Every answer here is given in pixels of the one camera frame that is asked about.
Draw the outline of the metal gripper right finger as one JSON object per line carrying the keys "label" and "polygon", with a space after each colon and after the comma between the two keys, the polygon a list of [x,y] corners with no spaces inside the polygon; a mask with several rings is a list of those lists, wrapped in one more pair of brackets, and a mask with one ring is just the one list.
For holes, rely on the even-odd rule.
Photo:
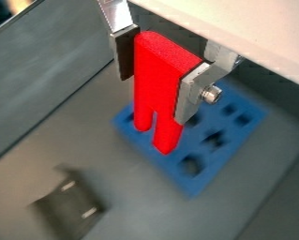
{"label": "metal gripper right finger", "polygon": [[226,77],[244,61],[232,49],[209,41],[204,62],[181,78],[174,119],[185,125],[200,109],[201,102],[214,104],[222,89],[214,84]]}

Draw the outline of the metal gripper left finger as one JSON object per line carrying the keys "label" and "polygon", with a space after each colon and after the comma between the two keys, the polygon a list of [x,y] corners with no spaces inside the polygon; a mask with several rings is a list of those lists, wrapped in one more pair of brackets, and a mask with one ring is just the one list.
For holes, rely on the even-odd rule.
{"label": "metal gripper left finger", "polygon": [[109,29],[110,45],[122,81],[134,75],[134,38],[141,27],[134,23],[128,0],[96,0]]}

